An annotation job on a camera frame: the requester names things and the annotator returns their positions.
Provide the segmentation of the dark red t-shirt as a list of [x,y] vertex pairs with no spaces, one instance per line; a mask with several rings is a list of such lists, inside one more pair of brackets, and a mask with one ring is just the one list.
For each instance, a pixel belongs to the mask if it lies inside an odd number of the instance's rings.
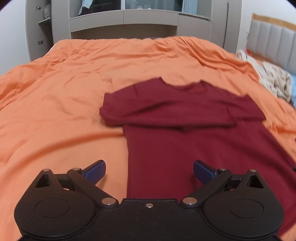
[[193,164],[244,174],[256,169],[295,224],[295,162],[265,128],[250,96],[205,81],[173,86],[161,78],[104,95],[107,126],[122,126],[128,146],[127,197],[181,199],[200,187]]

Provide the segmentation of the beige crumpled clothes pile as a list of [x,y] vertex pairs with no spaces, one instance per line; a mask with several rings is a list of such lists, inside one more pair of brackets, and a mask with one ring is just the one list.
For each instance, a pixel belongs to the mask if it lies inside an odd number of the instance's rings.
[[290,74],[281,67],[267,61],[260,62],[243,50],[236,52],[236,57],[250,63],[259,75],[259,83],[278,98],[291,103],[292,79]]

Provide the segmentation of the orange bed cover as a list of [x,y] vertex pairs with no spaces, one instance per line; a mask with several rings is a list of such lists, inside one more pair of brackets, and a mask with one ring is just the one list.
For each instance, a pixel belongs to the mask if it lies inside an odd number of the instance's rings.
[[155,77],[171,85],[205,80],[248,94],[265,127],[295,157],[295,109],[221,47],[195,37],[62,40],[1,76],[1,240],[21,237],[15,206],[44,168],[65,173],[102,159],[100,188],[118,200],[126,196],[126,140],[121,128],[104,126],[99,108],[105,93]]

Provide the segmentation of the light blue cloth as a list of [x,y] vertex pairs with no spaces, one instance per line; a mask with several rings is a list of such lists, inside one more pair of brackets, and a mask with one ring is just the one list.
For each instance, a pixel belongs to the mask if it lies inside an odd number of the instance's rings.
[[294,108],[296,108],[296,76],[290,74],[291,77],[291,87],[292,87],[292,93],[291,93],[291,102]]

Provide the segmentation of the grey padded headboard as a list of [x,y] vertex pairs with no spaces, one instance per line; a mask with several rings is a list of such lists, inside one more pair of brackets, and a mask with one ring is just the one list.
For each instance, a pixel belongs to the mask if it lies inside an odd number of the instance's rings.
[[295,24],[253,13],[246,48],[295,75]]

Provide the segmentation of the grey built-in wardrobe unit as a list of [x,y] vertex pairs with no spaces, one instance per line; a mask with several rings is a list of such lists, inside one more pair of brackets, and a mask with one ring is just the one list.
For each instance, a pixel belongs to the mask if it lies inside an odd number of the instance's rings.
[[196,15],[163,9],[84,9],[81,1],[26,1],[30,60],[69,39],[156,39],[187,36],[208,40],[228,52],[237,49],[242,1],[198,1]]

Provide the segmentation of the left light blue curtain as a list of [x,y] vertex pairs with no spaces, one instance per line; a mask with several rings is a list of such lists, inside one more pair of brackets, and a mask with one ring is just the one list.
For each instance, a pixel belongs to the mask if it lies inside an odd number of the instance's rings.
[[81,15],[82,11],[84,9],[90,9],[92,3],[93,3],[93,0],[82,0],[81,1],[81,7],[79,9],[78,15]]

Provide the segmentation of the light blue curtain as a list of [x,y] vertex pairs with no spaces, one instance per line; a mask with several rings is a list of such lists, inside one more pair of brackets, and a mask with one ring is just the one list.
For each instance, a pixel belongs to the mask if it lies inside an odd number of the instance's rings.
[[90,9],[92,3],[93,3],[93,0],[82,0],[81,1],[81,7],[79,9],[78,15],[81,15],[82,11],[84,9]]
[[183,0],[182,13],[196,15],[198,11],[198,0]]

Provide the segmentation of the right light blue curtain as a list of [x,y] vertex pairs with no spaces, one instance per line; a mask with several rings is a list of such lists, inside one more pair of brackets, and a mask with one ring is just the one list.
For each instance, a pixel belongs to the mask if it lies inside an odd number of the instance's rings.
[[198,11],[198,0],[183,0],[182,13],[196,15]]

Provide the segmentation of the window with white frame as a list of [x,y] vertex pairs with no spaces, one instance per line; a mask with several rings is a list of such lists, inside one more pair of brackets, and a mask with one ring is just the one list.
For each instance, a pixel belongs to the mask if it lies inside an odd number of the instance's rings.
[[183,1],[173,0],[126,0],[126,1],[92,1],[91,7],[96,11],[112,11],[120,9],[163,9],[181,11]]

